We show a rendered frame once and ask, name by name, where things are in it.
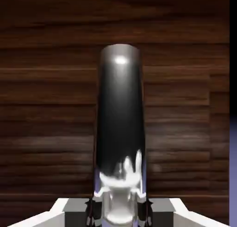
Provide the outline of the dark wood cabinet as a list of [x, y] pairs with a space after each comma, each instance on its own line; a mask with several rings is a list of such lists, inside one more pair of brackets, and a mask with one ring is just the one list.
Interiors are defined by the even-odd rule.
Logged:
[[194, 202], [178, 198], [191, 211], [228, 223], [229, 0], [0, 0], [0, 50], [98, 46], [101, 51], [117, 43], [136, 46], [141, 54], [141, 44], [207, 48], [210, 188]]

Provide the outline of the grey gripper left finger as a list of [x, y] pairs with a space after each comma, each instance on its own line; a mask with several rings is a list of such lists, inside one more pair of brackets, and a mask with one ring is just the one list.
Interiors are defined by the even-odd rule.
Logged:
[[102, 227], [94, 219], [88, 198], [59, 198], [49, 211], [7, 227]]

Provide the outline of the dark wood cabinet door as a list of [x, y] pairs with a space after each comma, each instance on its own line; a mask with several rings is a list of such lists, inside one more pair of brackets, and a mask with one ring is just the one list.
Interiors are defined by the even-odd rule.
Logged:
[[[148, 191], [210, 188], [209, 75], [200, 44], [141, 44]], [[0, 227], [92, 189], [100, 47], [0, 50]]]

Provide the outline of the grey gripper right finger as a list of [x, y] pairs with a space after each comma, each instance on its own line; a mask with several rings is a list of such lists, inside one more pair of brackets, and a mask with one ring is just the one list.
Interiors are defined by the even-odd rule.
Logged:
[[138, 205], [137, 227], [230, 227], [189, 211], [180, 198], [150, 198]]

